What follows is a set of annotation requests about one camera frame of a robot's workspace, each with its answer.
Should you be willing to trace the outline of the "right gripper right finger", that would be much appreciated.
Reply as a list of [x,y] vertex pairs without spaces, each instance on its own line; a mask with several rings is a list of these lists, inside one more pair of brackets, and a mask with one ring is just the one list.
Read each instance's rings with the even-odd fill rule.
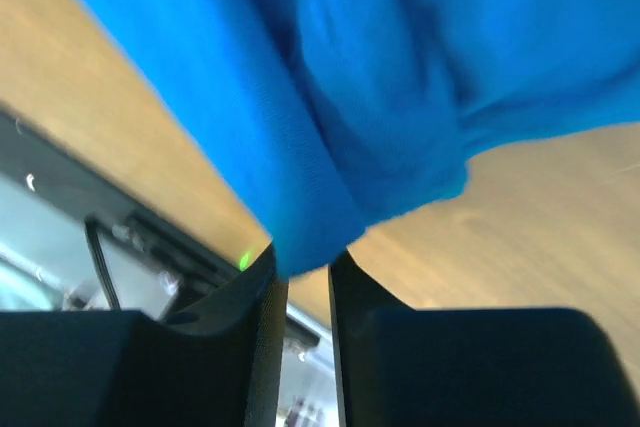
[[349,254],[329,268],[344,426],[635,426],[606,332],[572,308],[416,310]]

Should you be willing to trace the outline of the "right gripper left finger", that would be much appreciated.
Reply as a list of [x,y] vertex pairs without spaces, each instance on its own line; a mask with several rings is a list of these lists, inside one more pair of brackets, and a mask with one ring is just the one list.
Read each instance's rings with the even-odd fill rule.
[[159,322],[133,310],[5,312],[5,426],[271,426],[288,286],[272,249]]

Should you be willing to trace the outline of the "blue t shirt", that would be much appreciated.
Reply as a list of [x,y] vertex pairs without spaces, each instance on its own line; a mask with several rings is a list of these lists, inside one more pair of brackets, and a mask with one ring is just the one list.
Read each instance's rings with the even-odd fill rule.
[[639,118],[639,0],[83,0],[279,274],[459,195],[504,144]]

